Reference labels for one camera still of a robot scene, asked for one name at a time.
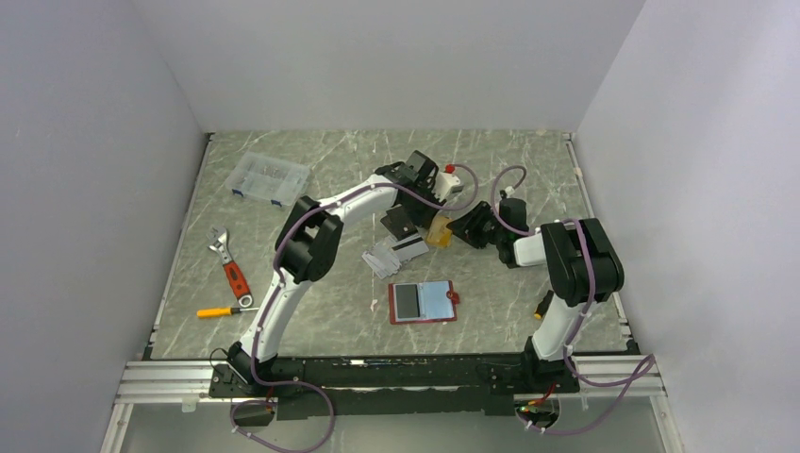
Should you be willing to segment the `orange card stack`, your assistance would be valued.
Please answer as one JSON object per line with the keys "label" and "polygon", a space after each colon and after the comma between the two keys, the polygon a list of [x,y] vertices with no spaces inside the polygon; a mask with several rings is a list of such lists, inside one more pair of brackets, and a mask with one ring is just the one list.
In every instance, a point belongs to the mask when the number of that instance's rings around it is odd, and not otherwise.
{"label": "orange card stack", "polygon": [[452,230],[448,227],[451,222],[451,218],[437,214],[432,219],[431,225],[427,230],[425,242],[438,248],[448,247],[453,235]]}

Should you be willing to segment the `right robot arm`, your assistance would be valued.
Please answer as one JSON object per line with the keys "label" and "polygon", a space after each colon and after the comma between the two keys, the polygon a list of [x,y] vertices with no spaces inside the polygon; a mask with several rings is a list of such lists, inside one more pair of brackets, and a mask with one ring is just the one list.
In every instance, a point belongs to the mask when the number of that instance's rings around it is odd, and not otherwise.
{"label": "right robot arm", "polygon": [[520,366],[520,379],[541,392],[557,376],[555,363],[573,351],[573,342],[596,303],[618,292],[624,269],[603,226],[596,218],[527,224],[526,202],[503,198],[481,202],[447,228],[473,248],[493,245],[508,268],[546,267],[551,284],[549,306],[529,338],[531,359]]}

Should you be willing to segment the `black card holder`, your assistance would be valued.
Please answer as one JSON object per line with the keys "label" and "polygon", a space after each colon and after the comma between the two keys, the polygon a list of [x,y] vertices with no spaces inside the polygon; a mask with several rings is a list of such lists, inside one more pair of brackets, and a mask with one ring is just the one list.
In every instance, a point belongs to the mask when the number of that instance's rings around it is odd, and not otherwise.
{"label": "black card holder", "polygon": [[409,218],[402,206],[396,206],[386,211],[380,223],[385,227],[396,241],[402,241],[417,234],[418,229]]}

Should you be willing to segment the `white magnetic stripe card stack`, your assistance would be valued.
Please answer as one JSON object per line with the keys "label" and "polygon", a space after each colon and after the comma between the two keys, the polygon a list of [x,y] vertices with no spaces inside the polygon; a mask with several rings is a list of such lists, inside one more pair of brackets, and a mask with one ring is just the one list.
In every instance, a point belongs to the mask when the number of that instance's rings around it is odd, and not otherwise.
{"label": "white magnetic stripe card stack", "polygon": [[383,279],[397,274],[404,264],[426,254],[429,250],[429,246],[420,235],[412,235],[403,240],[396,240],[390,236],[363,252],[361,257],[373,274]]}

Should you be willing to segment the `red leather wallet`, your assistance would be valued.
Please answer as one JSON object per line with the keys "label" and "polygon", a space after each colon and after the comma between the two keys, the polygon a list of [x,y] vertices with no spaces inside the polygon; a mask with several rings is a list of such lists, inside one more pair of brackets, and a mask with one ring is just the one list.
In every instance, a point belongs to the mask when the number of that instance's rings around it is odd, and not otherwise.
{"label": "red leather wallet", "polygon": [[[395,316],[394,286],[416,284],[418,286],[421,315],[417,319],[397,320]],[[422,283],[393,283],[388,285],[389,322],[392,325],[449,323],[458,320],[459,294],[452,280]]]}

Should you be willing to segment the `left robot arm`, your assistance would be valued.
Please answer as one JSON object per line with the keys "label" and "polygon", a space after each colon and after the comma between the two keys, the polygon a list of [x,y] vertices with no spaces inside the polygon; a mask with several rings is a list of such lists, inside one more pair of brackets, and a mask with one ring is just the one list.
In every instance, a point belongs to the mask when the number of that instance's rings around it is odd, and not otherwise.
{"label": "left robot arm", "polygon": [[401,207],[415,226],[429,227],[459,183],[457,176],[415,151],[342,193],[321,200],[299,198],[276,240],[265,299],[251,326],[227,351],[234,384],[249,396],[269,388],[283,333],[310,285],[333,267],[348,225]]}

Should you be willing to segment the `single black card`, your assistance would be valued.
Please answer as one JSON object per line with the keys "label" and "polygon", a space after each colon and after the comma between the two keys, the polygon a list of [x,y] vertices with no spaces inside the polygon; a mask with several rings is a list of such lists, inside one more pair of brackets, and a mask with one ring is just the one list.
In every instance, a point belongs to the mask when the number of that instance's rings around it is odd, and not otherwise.
{"label": "single black card", "polygon": [[417,319],[421,315],[418,286],[400,284],[394,286],[395,316],[397,320]]}

